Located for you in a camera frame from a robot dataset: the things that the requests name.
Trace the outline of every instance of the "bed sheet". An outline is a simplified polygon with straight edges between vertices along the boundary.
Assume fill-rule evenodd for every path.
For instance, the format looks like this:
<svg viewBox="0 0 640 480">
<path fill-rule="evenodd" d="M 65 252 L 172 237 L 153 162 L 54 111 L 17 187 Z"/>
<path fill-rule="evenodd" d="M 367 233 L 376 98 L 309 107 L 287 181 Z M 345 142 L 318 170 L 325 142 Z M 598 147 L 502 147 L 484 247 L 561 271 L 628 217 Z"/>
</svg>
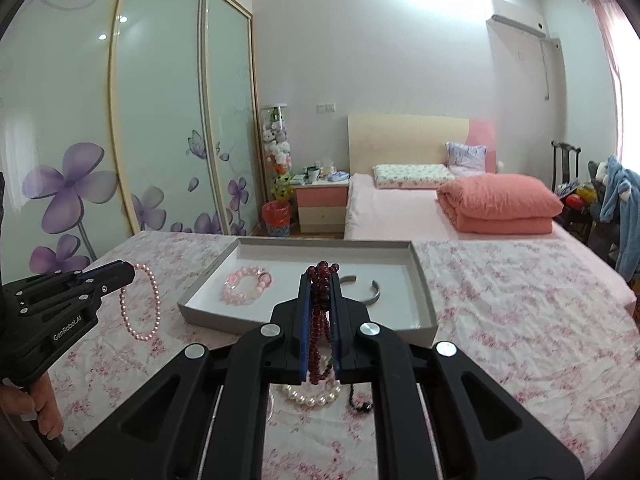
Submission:
<svg viewBox="0 0 640 480">
<path fill-rule="evenodd" d="M 210 348 L 236 336 L 184 322 L 177 300 L 233 237 L 141 232 L 94 266 L 146 262 L 162 295 L 149 342 L 133 340 L 117 293 L 99 324 L 50 370 L 74 446 L 192 342 Z M 568 446 L 590 473 L 640 404 L 640 335 L 607 286 L 566 250 L 565 240 L 414 242 L 438 314 L 437 340 L 452 340 Z M 129 317 L 153 323 L 148 281 L 127 287 Z M 307 408 L 274 391 L 264 444 L 266 480 L 376 478 L 371 415 L 353 413 L 346 391 L 328 408 Z M 370 398 L 365 385 L 356 397 Z"/>
<path fill-rule="evenodd" d="M 373 177 L 354 174 L 349 185 L 344 238 L 348 240 L 564 240 L 632 314 L 636 296 L 625 280 L 589 248 L 553 222 L 548 235 L 479 235 L 456 231 L 431 189 L 377 189 Z"/>
</svg>

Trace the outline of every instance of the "headboard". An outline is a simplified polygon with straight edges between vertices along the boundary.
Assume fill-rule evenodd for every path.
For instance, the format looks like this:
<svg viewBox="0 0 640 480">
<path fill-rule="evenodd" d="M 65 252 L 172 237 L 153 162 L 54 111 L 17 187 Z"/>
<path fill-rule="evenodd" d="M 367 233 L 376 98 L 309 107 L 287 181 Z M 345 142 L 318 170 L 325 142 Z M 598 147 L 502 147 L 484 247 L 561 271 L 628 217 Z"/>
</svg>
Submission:
<svg viewBox="0 0 640 480">
<path fill-rule="evenodd" d="M 351 174 L 369 174 L 377 164 L 445 164 L 445 142 L 486 145 L 487 171 L 495 171 L 495 135 L 491 121 L 362 114 L 350 115 L 348 122 Z"/>
</svg>

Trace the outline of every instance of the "trash can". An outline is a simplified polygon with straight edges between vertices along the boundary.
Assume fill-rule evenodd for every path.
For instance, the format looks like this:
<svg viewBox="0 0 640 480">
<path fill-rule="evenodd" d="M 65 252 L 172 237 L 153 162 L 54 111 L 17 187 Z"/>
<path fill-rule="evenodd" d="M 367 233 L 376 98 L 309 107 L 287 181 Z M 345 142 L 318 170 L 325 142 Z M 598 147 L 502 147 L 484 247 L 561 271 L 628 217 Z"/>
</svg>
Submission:
<svg viewBox="0 0 640 480">
<path fill-rule="evenodd" d="M 291 234 L 291 204 L 284 200 L 272 200 L 262 206 L 262 219 L 269 236 L 283 238 Z"/>
</svg>

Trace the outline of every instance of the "pink drawer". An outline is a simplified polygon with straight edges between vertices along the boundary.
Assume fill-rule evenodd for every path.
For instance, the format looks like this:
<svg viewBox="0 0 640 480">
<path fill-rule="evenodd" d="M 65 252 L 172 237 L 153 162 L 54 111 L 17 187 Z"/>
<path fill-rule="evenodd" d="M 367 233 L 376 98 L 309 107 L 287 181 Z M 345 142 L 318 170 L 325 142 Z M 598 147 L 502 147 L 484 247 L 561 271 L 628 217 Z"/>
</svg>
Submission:
<svg viewBox="0 0 640 480">
<path fill-rule="evenodd" d="M 348 191 L 347 186 L 299 188 L 296 190 L 298 207 L 344 207 L 347 205 Z"/>
</svg>

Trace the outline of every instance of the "frosted glass door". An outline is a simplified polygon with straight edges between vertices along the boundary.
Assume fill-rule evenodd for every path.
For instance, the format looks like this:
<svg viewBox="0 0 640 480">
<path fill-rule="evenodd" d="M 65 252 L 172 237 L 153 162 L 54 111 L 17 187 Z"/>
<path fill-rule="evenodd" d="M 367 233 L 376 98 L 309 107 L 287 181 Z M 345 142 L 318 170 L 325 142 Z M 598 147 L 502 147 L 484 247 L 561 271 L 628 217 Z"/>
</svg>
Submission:
<svg viewBox="0 0 640 480">
<path fill-rule="evenodd" d="M 225 0 L 209 0 L 209 109 L 216 165 L 231 234 L 258 226 L 258 159 L 247 17 Z"/>
<path fill-rule="evenodd" d="M 141 229 L 221 232 L 200 114 L 198 3 L 122 3 L 118 112 L 123 171 Z"/>
<path fill-rule="evenodd" d="M 25 0 L 0 41 L 2 279 L 78 270 L 130 235 L 107 107 L 116 0 Z"/>
</svg>

